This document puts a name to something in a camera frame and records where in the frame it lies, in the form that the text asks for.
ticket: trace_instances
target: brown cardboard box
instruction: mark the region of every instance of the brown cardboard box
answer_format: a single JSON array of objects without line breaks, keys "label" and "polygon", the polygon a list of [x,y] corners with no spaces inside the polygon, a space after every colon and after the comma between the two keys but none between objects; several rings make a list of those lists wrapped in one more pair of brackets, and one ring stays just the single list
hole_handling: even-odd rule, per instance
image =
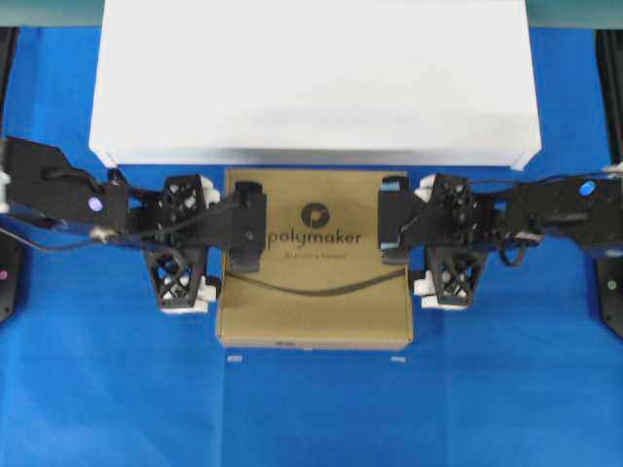
[{"label": "brown cardboard box", "polygon": [[377,243],[386,172],[232,169],[268,196],[259,272],[224,260],[218,338],[227,346],[399,349],[413,340],[408,269]]}]

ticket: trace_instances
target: black cable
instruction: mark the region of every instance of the black cable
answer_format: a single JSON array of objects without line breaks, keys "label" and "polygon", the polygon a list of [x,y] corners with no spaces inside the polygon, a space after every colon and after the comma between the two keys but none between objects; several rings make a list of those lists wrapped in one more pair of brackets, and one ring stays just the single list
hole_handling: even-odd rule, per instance
[{"label": "black cable", "polygon": [[520,186],[520,185],[536,185],[536,184],[541,184],[541,183],[551,183],[557,180],[568,180],[573,179],[573,178],[585,178],[585,177],[600,177],[600,176],[607,176],[607,175],[618,175],[623,177],[623,171],[619,171],[619,170],[614,170],[614,171],[598,171],[598,172],[584,172],[584,173],[577,173],[577,174],[573,174],[573,175],[565,175],[565,174],[558,174],[558,175],[550,175],[549,177],[545,177],[545,178],[541,178],[538,180],[532,180],[531,182],[522,182],[520,180],[468,180],[468,184],[469,185],[513,185],[513,186]]},{"label": "black cable", "polygon": [[195,225],[197,222],[203,220],[206,217],[212,216],[212,215],[219,215],[219,214],[223,214],[229,210],[232,209],[236,209],[237,207],[239,207],[238,203],[230,203],[230,204],[226,204],[226,201],[223,201],[219,204],[216,204],[214,206],[210,206],[209,209],[205,210],[204,212],[202,212],[201,214],[198,214],[195,217],[191,217],[190,219],[187,219],[185,221],[182,222],[178,222],[177,224],[173,224],[171,226],[168,227],[164,227],[161,229],[152,229],[149,231],[142,231],[142,232],[137,232],[137,233],[131,233],[128,235],[115,235],[115,236],[111,236],[109,238],[109,240],[115,241],[115,240],[135,240],[135,239],[141,239],[141,238],[145,238],[146,236],[154,236],[154,235],[158,235],[158,234],[171,234],[173,232],[177,232],[180,231],[182,229],[186,229],[190,226]]},{"label": "black cable", "polygon": [[50,167],[42,170],[41,178],[44,180],[58,180],[69,178],[87,185],[94,193],[103,194],[104,189],[97,183],[97,180],[85,170],[74,167]]},{"label": "black cable", "polygon": [[408,231],[409,229],[411,229],[413,227],[413,225],[418,221],[418,218],[419,218],[418,214],[413,216],[409,222],[407,222],[405,225],[403,225],[400,228],[400,230],[398,231],[398,234],[403,234],[406,231]]},{"label": "black cable", "polygon": [[8,231],[7,229],[3,227],[0,227],[0,234],[9,236],[10,238],[17,240],[19,243],[23,243],[24,245],[29,246],[30,248],[35,248],[37,250],[45,251],[48,253],[59,253],[62,251],[76,250],[78,248],[83,248],[85,246],[91,246],[91,245],[95,245],[96,243],[99,243],[99,241],[97,240],[87,240],[87,241],[81,241],[79,243],[69,243],[67,245],[61,245],[61,246],[46,246],[46,245],[42,245],[41,243],[32,241],[31,239],[26,238],[25,236],[21,236],[17,233]]},{"label": "black cable", "polygon": [[519,250],[517,251],[517,256],[513,261],[510,261],[508,259],[506,249],[503,248],[501,245],[499,245],[499,249],[497,251],[499,253],[500,260],[502,260],[502,262],[510,268],[518,267],[520,264],[522,264],[522,262],[524,261],[524,257],[526,256],[526,248],[524,247],[519,248]]},{"label": "black cable", "polygon": [[274,285],[268,282],[264,282],[262,280],[254,279],[246,275],[239,275],[234,272],[230,272],[228,270],[225,271],[226,277],[233,277],[237,280],[248,282],[250,284],[253,284],[258,287],[265,288],[265,289],[277,290],[278,292],[283,292],[285,294],[301,295],[304,297],[338,297],[340,295],[350,294],[352,292],[356,292],[358,290],[362,290],[367,287],[371,287],[373,285],[377,285],[382,282],[386,282],[388,280],[394,279],[396,277],[401,277],[404,275],[405,275],[404,269],[396,269],[392,272],[388,272],[387,274],[379,275],[377,277],[373,277],[372,279],[363,280],[361,282],[356,282],[354,284],[344,285],[342,287],[334,287],[330,289],[321,289],[321,290],[305,290],[305,289],[292,289],[289,287],[282,287],[280,285]]}]

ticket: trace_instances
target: black strap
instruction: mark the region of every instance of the black strap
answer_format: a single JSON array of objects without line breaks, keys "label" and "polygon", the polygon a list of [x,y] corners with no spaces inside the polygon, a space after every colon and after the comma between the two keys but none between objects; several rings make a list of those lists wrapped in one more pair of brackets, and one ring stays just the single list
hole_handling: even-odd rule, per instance
[{"label": "black strap", "polygon": [[234,272],[229,272],[229,271],[225,272],[226,277],[233,277],[235,279],[248,282],[250,284],[256,285],[258,287],[263,287],[265,289],[277,290],[278,292],[283,292],[283,293],[292,294],[292,295],[302,295],[304,297],[336,297],[338,295],[345,295],[351,292],[356,292],[357,290],[365,289],[367,287],[371,287],[373,285],[377,285],[382,282],[386,282],[390,279],[394,279],[396,277],[400,277],[404,275],[405,275],[404,269],[396,269],[388,274],[379,275],[378,277],[364,280],[363,282],[357,282],[357,283],[345,285],[342,287],[335,287],[333,289],[324,289],[324,290],[303,290],[303,289],[291,289],[289,287],[281,287],[279,285],[273,285],[267,282],[263,282],[261,280],[253,279],[246,275],[238,275]]}]

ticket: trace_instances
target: table surface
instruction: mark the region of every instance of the table surface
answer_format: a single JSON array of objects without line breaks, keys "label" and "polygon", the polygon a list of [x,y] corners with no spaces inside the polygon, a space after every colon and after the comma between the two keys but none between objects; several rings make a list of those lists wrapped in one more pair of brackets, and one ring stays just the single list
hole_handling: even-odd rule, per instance
[{"label": "table surface", "polygon": [[[88,150],[98,35],[22,30],[4,125],[103,179]],[[451,172],[528,180],[608,163],[593,32],[535,29],[531,44],[543,151],[522,173]],[[434,171],[408,169],[413,182]],[[153,189],[178,173],[223,183],[222,166],[124,171]],[[137,252],[25,262],[18,312],[0,328],[0,466],[623,464],[623,342],[567,241],[519,269],[491,258],[466,312],[416,304],[416,341],[398,353],[225,350],[215,307],[157,311]]]}]

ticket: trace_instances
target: polymaker logo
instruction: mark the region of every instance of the polymaker logo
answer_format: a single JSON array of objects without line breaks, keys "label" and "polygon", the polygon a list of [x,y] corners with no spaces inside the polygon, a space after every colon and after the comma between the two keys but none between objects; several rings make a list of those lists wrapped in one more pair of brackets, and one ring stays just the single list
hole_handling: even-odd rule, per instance
[{"label": "polymaker logo", "polygon": [[329,209],[319,202],[311,202],[301,211],[303,223],[312,229],[321,229],[329,223]]}]

